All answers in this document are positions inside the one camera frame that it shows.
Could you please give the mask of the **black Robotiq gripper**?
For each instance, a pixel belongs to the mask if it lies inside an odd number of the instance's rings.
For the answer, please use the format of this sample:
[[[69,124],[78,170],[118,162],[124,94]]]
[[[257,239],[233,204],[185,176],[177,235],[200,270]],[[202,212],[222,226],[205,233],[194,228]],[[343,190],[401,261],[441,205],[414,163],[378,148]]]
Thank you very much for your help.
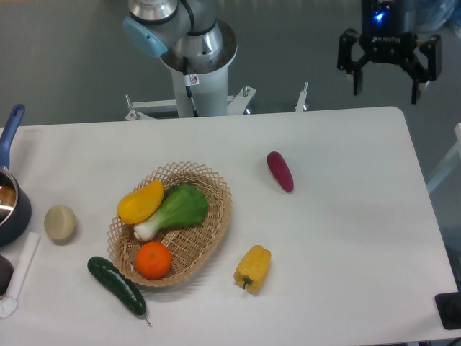
[[[420,85],[435,81],[442,72],[442,38],[432,35],[419,40],[416,35],[417,1],[362,1],[362,33],[345,30],[339,37],[337,69],[352,77],[353,95],[362,91],[363,67],[368,62],[399,65],[412,79],[411,104],[421,96]],[[364,51],[352,59],[356,43]],[[426,57],[426,67],[414,53]]]

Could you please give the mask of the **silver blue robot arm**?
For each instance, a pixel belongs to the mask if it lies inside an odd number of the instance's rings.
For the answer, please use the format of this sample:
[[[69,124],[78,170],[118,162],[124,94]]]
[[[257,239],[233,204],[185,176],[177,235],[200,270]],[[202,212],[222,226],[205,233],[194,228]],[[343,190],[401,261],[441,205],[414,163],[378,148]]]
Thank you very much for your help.
[[[245,86],[228,94],[228,67],[237,52],[232,29],[216,16],[214,1],[130,1],[123,30],[139,50],[159,58],[170,70],[172,101],[135,102],[129,118],[148,112],[176,110],[179,117],[245,115],[255,90]],[[339,37],[337,67],[353,79],[353,92],[362,87],[366,64],[401,67],[412,79],[411,100],[417,102],[422,85],[442,70],[442,41],[416,34],[416,1],[363,1],[362,28]]]

